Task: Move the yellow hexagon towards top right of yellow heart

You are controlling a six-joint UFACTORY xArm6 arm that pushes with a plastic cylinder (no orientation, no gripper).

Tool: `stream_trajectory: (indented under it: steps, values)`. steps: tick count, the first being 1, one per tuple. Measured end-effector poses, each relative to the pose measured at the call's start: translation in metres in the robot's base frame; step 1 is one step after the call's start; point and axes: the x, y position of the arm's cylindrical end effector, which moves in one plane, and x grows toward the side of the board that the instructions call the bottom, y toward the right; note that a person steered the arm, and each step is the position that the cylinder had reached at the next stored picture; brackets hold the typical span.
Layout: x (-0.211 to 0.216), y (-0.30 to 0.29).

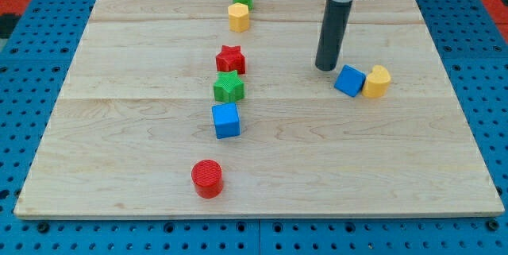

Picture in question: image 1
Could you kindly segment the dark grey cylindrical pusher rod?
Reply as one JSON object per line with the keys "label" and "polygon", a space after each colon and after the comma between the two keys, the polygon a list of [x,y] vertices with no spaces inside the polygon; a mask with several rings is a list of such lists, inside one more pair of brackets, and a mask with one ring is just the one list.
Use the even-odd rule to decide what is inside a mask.
{"label": "dark grey cylindrical pusher rod", "polygon": [[315,66],[321,71],[332,71],[337,66],[351,7],[352,1],[326,0],[315,58]]}

